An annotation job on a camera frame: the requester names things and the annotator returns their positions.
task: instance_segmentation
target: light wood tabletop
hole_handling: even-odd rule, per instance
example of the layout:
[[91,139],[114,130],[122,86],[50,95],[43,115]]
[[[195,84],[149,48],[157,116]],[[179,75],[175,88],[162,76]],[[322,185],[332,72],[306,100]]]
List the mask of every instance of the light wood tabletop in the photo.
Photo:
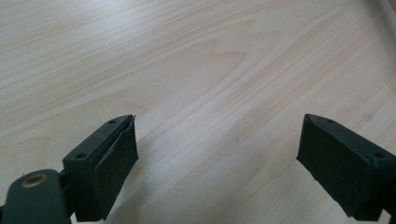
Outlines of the light wood tabletop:
[[305,113],[396,154],[386,0],[1,1],[0,52],[0,204],[127,114],[104,223],[358,223],[295,160]]

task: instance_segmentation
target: wooden table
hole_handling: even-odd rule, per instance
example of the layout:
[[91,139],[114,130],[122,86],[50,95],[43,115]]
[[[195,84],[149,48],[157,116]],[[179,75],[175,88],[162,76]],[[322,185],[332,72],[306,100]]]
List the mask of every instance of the wooden table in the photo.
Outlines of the wooden table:
[[295,160],[305,113],[396,153],[385,0],[2,1],[0,52],[0,203],[125,114],[105,223],[355,223]]

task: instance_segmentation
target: wooden surface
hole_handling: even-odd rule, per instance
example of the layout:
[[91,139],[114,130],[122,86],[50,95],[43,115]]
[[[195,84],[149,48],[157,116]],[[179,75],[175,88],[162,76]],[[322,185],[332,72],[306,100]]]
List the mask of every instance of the wooden surface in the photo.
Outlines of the wooden surface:
[[105,223],[355,223],[295,160],[303,116],[396,153],[395,24],[386,0],[1,1],[0,203],[136,114]]

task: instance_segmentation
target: screw hole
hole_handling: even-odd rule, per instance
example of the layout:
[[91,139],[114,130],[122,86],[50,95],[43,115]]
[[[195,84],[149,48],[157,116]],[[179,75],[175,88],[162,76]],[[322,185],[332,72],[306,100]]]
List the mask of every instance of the screw hole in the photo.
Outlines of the screw hole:
[[376,152],[375,154],[374,154],[376,157],[378,157],[378,158],[385,158],[385,156],[384,155],[382,155],[381,153],[378,153],[378,152]]
[[26,179],[23,180],[22,186],[26,189],[32,188],[34,186],[40,185],[41,183],[44,183],[47,179],[46,175],[40,174],[40,175],[32,175],[30,177],[27,177]]
[[76,158],[77,159],[84,159],[87,156],[87,153],[79,153]]

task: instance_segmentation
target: black plastic part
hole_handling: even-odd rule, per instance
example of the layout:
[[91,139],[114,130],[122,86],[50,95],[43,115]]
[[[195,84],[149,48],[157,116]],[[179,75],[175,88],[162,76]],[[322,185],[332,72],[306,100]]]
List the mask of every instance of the black plastic part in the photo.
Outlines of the black plastic part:
[[64,186],[71,185],[67,207],[77,221],[107,218],[137,159],[132,115],[106,122],[64,157]]
[[9,187],[1,223],[70,223],[58,173],[39,170],[17,179]]
[[394,155],[333,120],[305,115],[297,160],[348,216],[379,219],[395,178]]

